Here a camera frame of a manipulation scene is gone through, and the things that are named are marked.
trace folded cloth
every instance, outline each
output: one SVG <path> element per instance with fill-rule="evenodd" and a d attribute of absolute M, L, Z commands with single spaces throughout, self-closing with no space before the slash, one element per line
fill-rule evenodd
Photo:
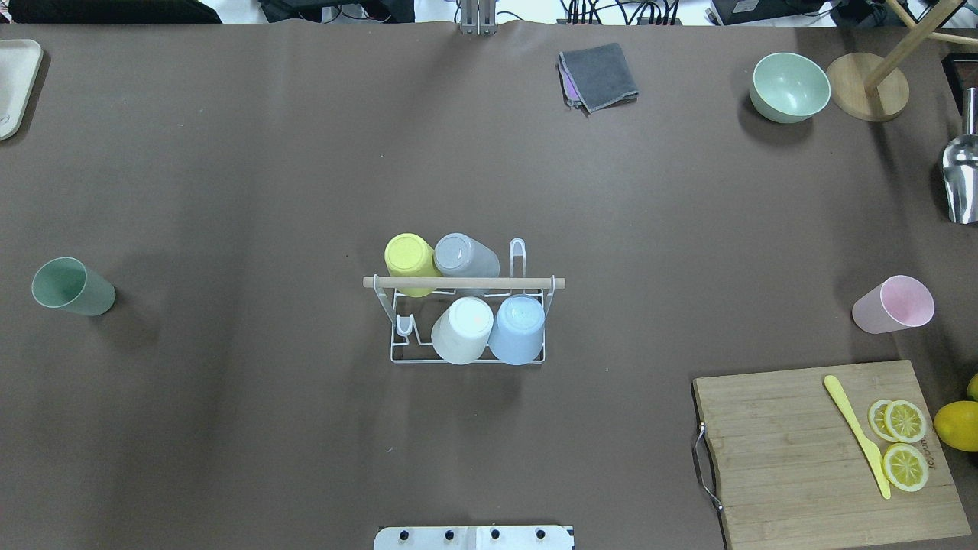
<path fill-rule="evenodd" d="M 593 113 L 639 97 L 639 87 L 617 42 L 588 50 L 560 52 L 557 68 L 570 107 L 583 105 Z"/>

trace scoop handle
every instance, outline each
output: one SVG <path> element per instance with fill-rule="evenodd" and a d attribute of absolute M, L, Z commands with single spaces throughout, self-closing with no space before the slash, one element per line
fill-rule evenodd
<path fill-rule="evenodd" d="M 964 97 L 961 98 L 961 133 L 966 136 L 978 134 L 975 128 L 976 97 L 978 97 L 978 88 L 968 88 L 964 90 Z"/>

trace mint green bowl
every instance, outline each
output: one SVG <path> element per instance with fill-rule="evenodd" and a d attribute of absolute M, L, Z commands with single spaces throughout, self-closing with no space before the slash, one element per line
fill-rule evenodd
<path fill-rule="evenodd" d="M 750 85 L 754 109 L 774 122 L 788 124 L 810 118 L 828 105 L 832 88 L 812 60 L 778 52 L 757 62 Z"/>

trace plastic knife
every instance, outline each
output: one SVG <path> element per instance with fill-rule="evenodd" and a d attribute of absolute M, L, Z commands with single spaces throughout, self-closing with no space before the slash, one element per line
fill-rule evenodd
<path fill-rule="evenodd" d="M 839 379 L 828 375 L 825 377 L 824 383 L 825 389 L 828 390 L 832 401 L 835 402 L 835 406 L 839 407 L 839 412 L 842 413 L 842 416 L 846 419 L 846 423 L 849 425 L 849 429 L 856 436 L 856 441 L 859 442 L 859 447 L 863 450 L 863 454 L 865 454 L 866 460 L 869 462 L 869 467 L 872 468 L 872 474 L 876 478 L 876 484 L 879 485 L 880 494 L 883 495 L 883 498 L 890 498 L 890 482 L 883 475 L 883 455 L 879 452 L 879 447 L 863 433 L 863 428 L 859 425 L 859 421 L 856 420 L 856 413 L 853 412 L 853 406 L 849 403 L 849 397 L 846 396 L 846 391 L 842 388 L 842 384 L 839 383 Z"/>

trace lemon slice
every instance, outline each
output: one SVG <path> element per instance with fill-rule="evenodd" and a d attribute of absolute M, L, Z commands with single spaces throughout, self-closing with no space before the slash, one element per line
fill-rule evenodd
<path fill-rule="evenodd" d="M 886 429 L 886 405 L 892 402 L 889 399 L 880 399 L 869 406 L 869 427 L 884 441 L 896 442 L 897 439 Z"/>
<path fill-rule="evenodd" d="M 886 430 L 902 443 L 916 443 L 927 434 L 923 413 L 909 401 L 897 399 L 883 411 Z"/>
<path fill-rule="evenodd" d="M 898 489 L 914 492 L 927 484 L 927 459 L 913 445 L 893 443 L 883 455 L 883 473 Z"/>

